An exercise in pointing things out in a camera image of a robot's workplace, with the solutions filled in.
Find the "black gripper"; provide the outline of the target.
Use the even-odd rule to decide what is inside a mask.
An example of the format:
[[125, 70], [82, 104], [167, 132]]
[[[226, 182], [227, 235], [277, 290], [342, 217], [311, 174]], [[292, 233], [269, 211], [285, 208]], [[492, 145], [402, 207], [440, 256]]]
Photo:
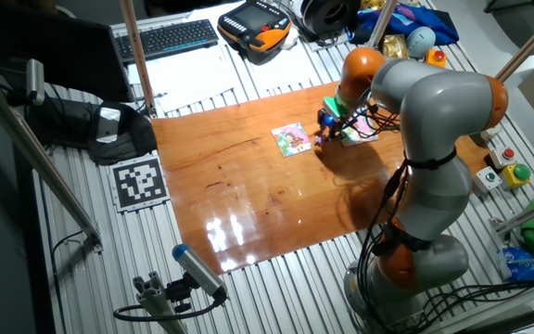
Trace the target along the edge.
[[327, 142], [329, 133], [333, 133], [331, 139], [334, 141], [340, 141], [344, 138], [342, 132], [344, 121], [331, 114], [327, 109], [318, 110], [317, 123], [320, 131], [317, 135], [319, 143]]

